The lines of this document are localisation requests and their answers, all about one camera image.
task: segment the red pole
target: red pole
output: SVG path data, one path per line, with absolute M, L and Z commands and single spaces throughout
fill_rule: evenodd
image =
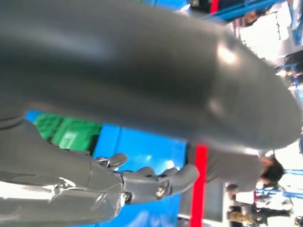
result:
M 199 176 L 193 185 L 193 200 L 191 202 L 190 227 L 202 227 L 203 218 L 204 189 L 206 179 L 207 147 L 198 145 L 196 148 L 195 165 Z
M 218 1 L 219 0 L 212 0 L 211 4 L 211 14 L 217 13 L 218 11 Z

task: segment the dark gray cylinder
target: dark gray cylinder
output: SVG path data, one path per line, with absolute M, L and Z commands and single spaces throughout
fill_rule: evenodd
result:
M 128 1 L 2 0 L 0 95 L 27 108 L 224 146 L 297 139 L 274 70 L 221 27 Z

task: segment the robotic hand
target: robotic hand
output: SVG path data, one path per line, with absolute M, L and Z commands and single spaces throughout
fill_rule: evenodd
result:
M 97 160 L 102 166 L 115 169 L 126 162 L 127 157 L 119 153 Z M 126 204 L 157 201 L 184 192 L 192 186 L 198 176 L 196 167 L 192 165 L 186 165 L 181 170 L 166 169 L 160 175 L 156 175 L 150 167 L 143 167 L 136 172 L 113 170 L 113 173 L 122 180 Z
M 1 129 L 0 147 L 3 148 L 0 227 L 110 221 L 125 204 L 158 201 L 183 192 L 198 176 L 195 166 L 190 165 L 160 175 L 150 167 L 117 171 L 127 161 L 125 155 L 93 159 L 60 149 L 45 141 L 26 120 Z

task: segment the blue panel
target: blue panel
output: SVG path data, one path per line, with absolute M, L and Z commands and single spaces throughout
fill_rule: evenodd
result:
M 120 170 L 135 171 L 151 166 L 159 174 L 166 168 L 181 167 L 184 163 L 185 143 L 167 137 L 129 129 L 119 131 L 116 126 L 106 125 L 102 129 L 99 143 L 94 156 L 104 156 L 104 148 L 125 153 L 128 161 Z M 126 205 L 113 221 L 97 224 L 96 227 L 175 227 L 177 226 L 179 204 L 180 195 L 175 195 L 158 202 Z
M 143 0 L 144 4 L 153 6 L 156 0 Z
M 110 157 L 116 153 L 116 146 L 121 134 L 121 127 L 104 124 L 93 157 Z
M 168 9 L 168 10 L 179 10 L 188 4 L 188 0 L 156 0 L 156 7 Z
M 36 110 L 29 110 L 27 112 L 26 119 L 29 121 L 29 122 L 33 122 L 40 114 L 39 111 L 36 111 Z

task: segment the person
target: person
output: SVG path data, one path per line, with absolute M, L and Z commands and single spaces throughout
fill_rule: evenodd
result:
M 194 163 L 195 152 L 194 145 L 188 145 L 187 163 Z M 230 195 L 255 191 L 258 182 L 277 184 L 283 174 L 283 167 L 274 156 L 259 157 L 258 153 L 228 153 L 212 148 L 207 152 L 206 183 L 226 182 Z
M 219 0 L 218 10 L 227 9 L 233 6 L 244 3 L 243 0 Z M 190 0 L 190 9 L 193 15 L 198 15 L 199 13 L 209 14 L 211 11 L 211 0 Z M 260 10 L 254 10 L 243 15 L 243 26 L 247 27 L 253 25 L 258 18 L 265 16 L 271 7 L 267 7 Z M 231 22 L 239 17 L 233 17 L 226 20 L 226 22 Z

